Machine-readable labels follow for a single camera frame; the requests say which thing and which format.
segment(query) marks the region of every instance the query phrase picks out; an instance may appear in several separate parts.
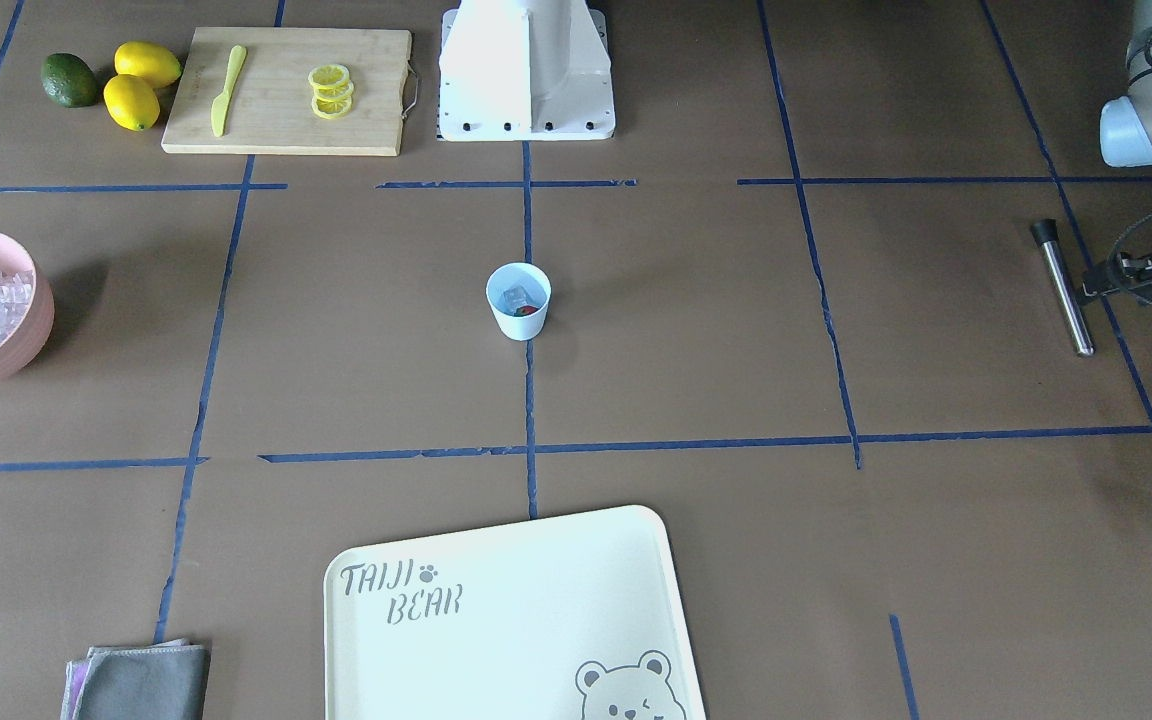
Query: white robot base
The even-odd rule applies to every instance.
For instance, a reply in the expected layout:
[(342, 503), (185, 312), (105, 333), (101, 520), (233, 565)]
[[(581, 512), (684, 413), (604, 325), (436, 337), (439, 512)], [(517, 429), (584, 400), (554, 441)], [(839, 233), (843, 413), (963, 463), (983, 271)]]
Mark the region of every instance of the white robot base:
[(605, 141), (607, 20), (584, 0), (463, 0), (444, 15), (444, 141)]

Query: pink bowl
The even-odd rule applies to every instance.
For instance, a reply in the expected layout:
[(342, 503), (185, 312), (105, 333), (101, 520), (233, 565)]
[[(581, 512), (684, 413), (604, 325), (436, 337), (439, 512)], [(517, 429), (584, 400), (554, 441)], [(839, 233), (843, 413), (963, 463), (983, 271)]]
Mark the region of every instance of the pink bowl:
[(0, 233), (0, 270), (5, 275), (32, 272), (35, 276), (33, 300), (20, 325), (0, 344), (0, 379), (17, 372), (29, 364), (51, 334), (51, 323), (55, 316), (55, 304), (51, 298), (51, 286), (41, 276), (32, 258), (17, 241)]

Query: bear illustration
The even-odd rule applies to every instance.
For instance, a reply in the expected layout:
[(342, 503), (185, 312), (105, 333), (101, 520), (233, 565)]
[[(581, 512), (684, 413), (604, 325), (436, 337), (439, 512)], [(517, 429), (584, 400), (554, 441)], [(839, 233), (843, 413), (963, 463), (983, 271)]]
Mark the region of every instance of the bear illustration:
[(585, 696), (581, 720), (685, 720), (668, 680), (669, 659), (664, 652), (644, 652), (639, 664), (611, 670), (591, 660), (576, 670), (576, 687)]

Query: lemon slice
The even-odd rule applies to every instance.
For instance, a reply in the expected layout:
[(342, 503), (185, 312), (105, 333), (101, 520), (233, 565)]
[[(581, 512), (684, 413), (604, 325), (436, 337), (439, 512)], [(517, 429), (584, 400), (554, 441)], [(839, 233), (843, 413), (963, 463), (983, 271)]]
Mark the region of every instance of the lemon slice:
[(347, 100), (353, 97), (353, 83), (347, 82), (342, 86), (329, 88), (329, 90), (317, 90), (316, 88), (314, 97), (326, 101)]
[(318, 118), (332, 120), (344, 115), (349, 108), (353, 108), (353, 97), (346, 97), (343, 100), (320, 100), (316, 97), (310, 106)]
[(310, 85), (314, 90), (334, 90), (349, 82), (349, 68), (343, 65), (319, 65), (310, 73)]

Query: cloth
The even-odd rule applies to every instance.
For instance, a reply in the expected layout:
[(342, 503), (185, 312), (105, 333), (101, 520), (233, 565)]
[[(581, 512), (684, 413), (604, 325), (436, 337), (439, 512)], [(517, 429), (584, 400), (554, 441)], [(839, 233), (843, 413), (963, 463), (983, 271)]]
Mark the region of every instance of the cloth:
[(207, 650), (185, 639), (91, 647), (65, 666), (60, 720), (198, 720)]

